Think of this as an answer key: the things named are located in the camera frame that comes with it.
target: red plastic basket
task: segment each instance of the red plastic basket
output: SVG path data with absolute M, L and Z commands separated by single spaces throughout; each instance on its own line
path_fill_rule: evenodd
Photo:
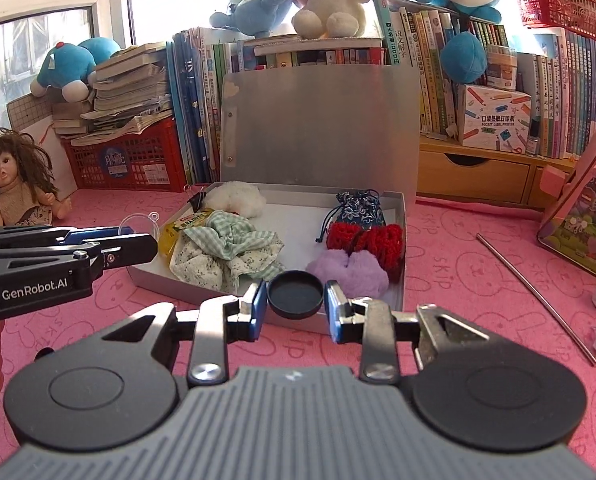
M 526 27 L 565 27 L 596 40 L 596 0 L 517 1 Z
M 72 146 L 63 139 L 80 189 L 142 189 L 182 192 L 185 171 L 173 118 L 152 124 L 140 135 Z

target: metal rod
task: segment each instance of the metal rod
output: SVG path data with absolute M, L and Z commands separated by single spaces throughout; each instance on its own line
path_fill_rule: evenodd
M 585 345 L 582 339 L 579 338 L 578 335 L 571 329 L 571 326 L 569 326 L 567 322 L 562 319 L 562 316 L 558 314 L 558 311 L 556 311 L 556 309 L 549 304 L 549 301 L 547 301 L 543 295 L 538 292 L 531 283 L 529 283 L 529 280 L 527 280 L 526 277 L 524 277 L 511 263 L 509 263 L 509 261 L 502 254 L 500 254 L 493 245 L 486 241 L 480 233 L 476 234 L 476 238 L 478 238 L 478 241 L 488 248 L 489 251 L 491 251 L 491 253 L 497 257 L 497 259 L 499 259 L 505 265 L 505 267 L 507 267 L 507 269 L 511 270 L 514 276 L 517 277 L 518 280 L 520 280 L 521 283 L 526 286 L 526 288 L 536 297 L 536 299 L 542 303 L 542 306 L 547 309 L 547 311 L 552 315 L 553 319 L 558 322 L 562 329 L 569 335 L 571 340 L 578 346 L 578 348 L 580 348 L 581 352 L 585 355 L 591 365 L 596 366 L 596 356 L 589 348 L 587 348 L 587 345 Z

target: red knitted item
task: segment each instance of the red knitted item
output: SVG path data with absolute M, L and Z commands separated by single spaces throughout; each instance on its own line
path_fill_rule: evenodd
M 328 229 L 327 248 L 342 249 L 347 253 L 369 251 L 392 282 L 397 282 L 400 278 L 404 240 L 402 228 L 398 224 L 372 227 L 364 231 L 355 224 L 334 222 Z

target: doll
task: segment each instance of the doll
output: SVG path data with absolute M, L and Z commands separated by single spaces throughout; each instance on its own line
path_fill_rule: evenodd
M 72 209 L 60 202 L 52 162 L 29 134 L 0 128 L 0 227 L 51 224 Z

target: black round lid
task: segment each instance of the black round lid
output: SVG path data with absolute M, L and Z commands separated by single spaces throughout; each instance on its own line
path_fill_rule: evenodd
M 413 400 L 441 434 L 504 453 L 568 442 L 587 404 L 568 368 L 507 341 L 440 354 L 414 378 Z
M 178 402 L 171 373 L 128 343 L 80 345 L 45 355 L 17 373 L 4 408 L 22 444 L 91 452 L 154 430 Z
M 323 287 L 316 276 L 304 270 L 278 274 L 267 287 L 267 301 L 278 316 L 305 319 L 319 311 Z

